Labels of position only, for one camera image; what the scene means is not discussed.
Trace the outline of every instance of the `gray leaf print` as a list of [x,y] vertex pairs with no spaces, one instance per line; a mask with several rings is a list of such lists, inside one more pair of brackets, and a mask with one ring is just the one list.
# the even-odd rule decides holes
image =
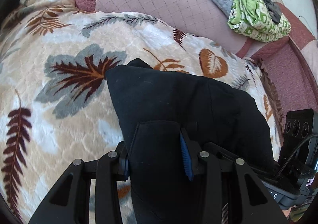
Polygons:
[[105,84],[105,72],[126,59],[125,51],[109,51],[91,44],[77,56],[49,56],[44,73],[51,80],[35,98],[41,103],[58,102],[53,114],[57,119],[75,115],[98,96]]
[[239,76],[236,80],[234,80],[231,83],[231,87],[235,88],[235,89],[240,89],[240,90],[247,91],[247,89],[250,86],[248,81],[249,81],[249,79],[247,78],[246,75]]
[[161,23],[165,24],[164,22],[162,22],[159,19],[157,19],[153,16],[150,16],[150,15],[139,14],[136,17],[136,16],[132,16],[132,15],[128,15],[128,14],[125,14],[124,16],[116,16],[114,14],[108,14],[98,21],[94,21],[90,24],[85,25],[84,28],[82,29],[82,35],[84,37],[89,38],[90,33],[93,30],[95,30],[96,28],[103,26],[103,25],[115,23],[116,21],[123,21],[131,26],[136,26],[138,24],[141,25],[143,22],[149,22],[152,24],[156,24],[158,22],[161,22]]

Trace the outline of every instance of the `leaf pattern blanket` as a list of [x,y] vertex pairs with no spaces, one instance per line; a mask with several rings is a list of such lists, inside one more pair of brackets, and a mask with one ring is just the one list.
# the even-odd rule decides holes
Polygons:
[[[123,139],[105,72],[135,58],[248,92],[278,158],[274,116],[252,61],[150,15],[88,13],[73,0],[20,3],[0,32],[0,192],[23,223],[74,159],[98,159]],[[129,181],[118,182],[118,196],[123,222],[135,223]],[[94,184],[90,223],[93,206]]]

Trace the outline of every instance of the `black cloth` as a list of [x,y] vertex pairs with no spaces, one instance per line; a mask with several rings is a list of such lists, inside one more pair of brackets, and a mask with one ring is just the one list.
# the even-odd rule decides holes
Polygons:
[[130,162],[138,224],[196,223],[202,181],[185,176],[180,127],[265,170],[270,131],[254,99],[214,79],[153,70],[140,59],[106,72]]
[[266,5],[266,8],[268,9],[271,19],[276,25],[278,25],[280,22],[281,14],[282,14],[279,6],[272,0],[263,0],[263,1]]

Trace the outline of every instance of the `brown leaf print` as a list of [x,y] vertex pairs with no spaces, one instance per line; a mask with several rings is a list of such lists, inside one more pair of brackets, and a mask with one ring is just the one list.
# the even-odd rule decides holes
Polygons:
[[252,73],[252,70],[251,70],[251,68],[246,64],[245,65],[245,68],[249,71],[249,73],[251,74],[251,76],[252,76],[252,79],[253,79],[253,82],[254,82],[254,85],[256,86],[256,81],[255,81],[255,78],[254,78],[254,75],[253,75],[253,73]]
[[3,29],[11,30],[18,24],[22,24],[21,21],[33,11],[33,7],[19,8],[15,11],[15,13],[11,13],[9,16],[9,20],[3,26]]
[[117,189],[118,199],[123,199],[130,192],[130,185],[125,185]]
[[84,13],[84,14],[95,14],[95,13],[97,13],[98,11],[93,11],[93,12],[91,12],[91,11],[85,11],[85,10],[82,10],[82,9],[78,9],[77,11],[75,11],[72,15],[76,15],[76,14],[78,14],[78,13]]
[[100,60],[98,65],[94,65],[93,55],[89,57],[84,57],[86,67],[80,65],[76,62],[76,65],[72,63],[65,64],[63,61],[51,68],[53,68],[52,72],[58,71],[58,74],[67,74],[68,77],[59,81],[57,84],[62,85],[54,94],[66,88],[70,85],[76,84],[72,90],[74,92],[72,99],[75,101],[80,94],[82,94],[85,90],[89,90],[86,97],[86,100],[99,88],[105,79],[105,72],[109,69],[112,69],[117,66],[120,61],[116,61],[117,57],[109,59],[106,57],[103,61]]
[[271,115],[273,114],[273,110],[271,109],[271,105],[269,104],[268,98],[266,95],[264,95],[264,106],[265,106],[265,115],[266,115],[266,120],[268,121],[268,119],[271,117]]
[[186,37],[187,34],[182,32],[181,30],[178,29],[174,29],[173,30],[173,39],[183,48],[182,46],[182,40],[184,39],[184,37]]
[[1,171],[4,173],[4,189],[7,194],[8,203],[14,215],[21,221],[20,212],[17,208],[17,199],[19,186],[21,186],[20,175],[23,175],[21,164],[26,166],[24,155],[26,147],[25,142],[30,141],[27,128],[31,129],[31,123],[26,119],[31,116],[31,111],[27,108],[21,107],[21,99],[16,91],[19,98],[19,108],[11,111],[8,114],[10,121],[7,123],[9,131],[7,132],[7,143],[6,148],[3,151],[4,155],[8,157],[4,160],[4,167]]
[[220,78],[227,74],[228,67],[226,61],[216,56],[209,49],[202,49],[199,55],[203,75],[208,78]]
[[32,35],[46,35],[49,31],[53,34],[54,29],[70,26],[71,24],[63,24],[59,20],[59,14],[63,13],[65,6],[55,6],[40,11],[37,15],[28,21],[26,28],[28,33]]
[[187,73],[185,70],[181,70],[185,68],[185,66],[179,64],[180,60],[175,60],[175,59],[165,59],[163,61],[160,61],[157,56],[155,56],[152,52],[150,52],[148,49],[143,48],[146,52],[150,53],[157,61],[158,64],[153,67],[154,70],[161,70],[161,71],[169,71],[168,69],[173,69],[174,71],[177,72],[182,72],[182,73]]

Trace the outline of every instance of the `orange leaf print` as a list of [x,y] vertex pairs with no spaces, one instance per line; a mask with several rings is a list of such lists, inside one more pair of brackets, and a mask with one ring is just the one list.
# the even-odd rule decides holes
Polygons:
[[159,63],[153,67],[154,70],[161,70],[161,71],[168,71],[168,69],[173,69],[174,71],[177,72],[182,72],[182,73],[187,73],[185,70],[179,70],[182,68],[185,68],[183,65],[178,64],[180,60],[175,60],[175,59],[165,59],[163,61],[160,61],[157,56],[155,56],[152,52],[150,52],[148,49],[143,48],[146,52],[150,53]]
[[130,185],[125,185],[117,189],[118,199],[123,199],[130,192]]
[[40,11],[37,15],[28,21],[26,28],[29,28],[27,34],[46,35],[49,31],[54,32],[54,29],[70,26],[71,24],[63,24],[59,20],[59,15],[55,12],[62,13],[65,6],[56,6]]
[[199,55],[203,76],[208,78],[220,78],[227,74],[228,66],[226,61],[216,56],[209,49],[202,49]]
[[269,104],[268,98],[266,95],[264,95],[264,107],[265,107],[265,115],[266,115],[266,120],[268,121],[268,119],[271,117],[271,115],[273,114],[273,110],[271,109],[271,105]]

